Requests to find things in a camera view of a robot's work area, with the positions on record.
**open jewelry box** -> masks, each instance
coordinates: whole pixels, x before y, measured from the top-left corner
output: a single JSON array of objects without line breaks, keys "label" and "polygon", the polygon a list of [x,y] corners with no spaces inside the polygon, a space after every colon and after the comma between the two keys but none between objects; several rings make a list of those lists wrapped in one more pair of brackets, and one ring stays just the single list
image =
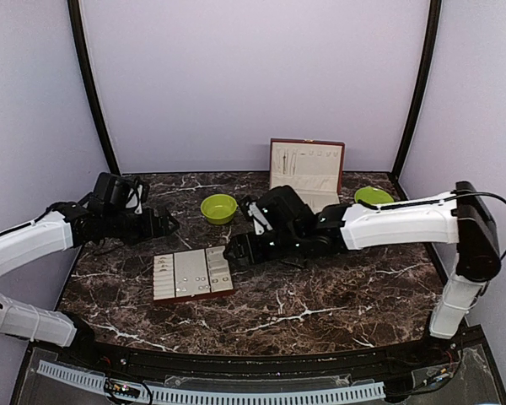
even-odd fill
[{"label": "open jewelry box", "polygon": [[291,186],[318,213],[338,204],[345,143],[272,139],[270,188]]}]

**marble table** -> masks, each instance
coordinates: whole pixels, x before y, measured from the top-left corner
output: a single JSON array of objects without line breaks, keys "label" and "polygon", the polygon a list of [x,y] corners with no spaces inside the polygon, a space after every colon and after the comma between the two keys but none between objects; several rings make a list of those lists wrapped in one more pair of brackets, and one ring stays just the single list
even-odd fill
[{"label": "marble table", "polygon": [[[260,196],[268,173],[143,175],[148,205],[180,221],[172,236],[122,246],[88,245],[67,282],[61,311],[82,316],[101,342],[184,354],[289,355],[371,348],[419,339],[442,284],[421,244],[378,246],[310,260],[231,267],[234,295],[174,305],[153,304],[153,256],[225,244],[252,230],[240,213],[208,224],[201,201],[214,193]],[[362,186],[393,196],[386,174],[344,173],[342,202]]]}]

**brown marble surface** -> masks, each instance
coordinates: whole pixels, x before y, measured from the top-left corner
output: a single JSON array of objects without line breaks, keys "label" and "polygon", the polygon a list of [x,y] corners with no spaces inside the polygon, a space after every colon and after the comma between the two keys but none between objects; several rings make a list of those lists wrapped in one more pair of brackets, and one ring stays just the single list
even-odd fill
[{"label": "brown marble surface", "polygon": [[[232,296],[153,305],[153,256],[220,246],[252,230],[240,213],[208,224],[201,201],[222,192],[237,200],[267,191],[267,173],[144,175],[148,205],[166,205],[178,233],[137,246],[85,246],[60,310],[81,315],[101,342],[188,354],[317,354],[379,347],[421,337],[442,284],[421,244],[379,246],[310,260],[232,267]],[[395,196],[385,174],[344,173],[341,200],[362,186]]]}]

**bowl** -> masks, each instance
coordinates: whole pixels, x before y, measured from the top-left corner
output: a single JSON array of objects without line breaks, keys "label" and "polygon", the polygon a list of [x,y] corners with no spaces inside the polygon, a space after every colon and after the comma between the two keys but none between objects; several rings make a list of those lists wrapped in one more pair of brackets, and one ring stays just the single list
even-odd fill
[{"label": "bowl", "polygon": [[210,224],[228,224],[236,213],[238,204],[227,194],[214,194],[206,198],[201,204],[201,212]]},{"label": "bowl", "polygon": [[360,188],[354,194],[354,202],[357,203],[358,200],[362,200],[364,203],[372,205],[394,202],[394,198],[390,194],[384,190],[371,186]]}]

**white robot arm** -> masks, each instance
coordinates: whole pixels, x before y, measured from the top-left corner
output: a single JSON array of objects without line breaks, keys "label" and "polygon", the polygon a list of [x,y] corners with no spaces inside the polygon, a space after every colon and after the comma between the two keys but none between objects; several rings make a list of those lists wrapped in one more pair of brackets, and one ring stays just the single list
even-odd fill
[{"label": "white robot arm", "polygon": [[[101,173],[94,191],[79,202],[52,204],[39,218],[0,233],[0,277],[39,257],[86,242],[118,238],[135,244],[169,235],[178,222],[164,208],[143,208],[148,185]],[[93,337],[73,314],[42,310],[0,294],[0,333],[61,347]]]},{"label": "white robot arm", "polygon": [[461,181],[454,191],[438,196],[380,205],[337,204],[313,214],[292,187],[275,187],[257,201],[247,197],[240,202],[255,232],[231,238],[224,255],[247,265],[395,243],[457,244],[458,262],[429,323],[431,337],[451,339],[501,267],[496,225],[481,195],[503,200]]}]

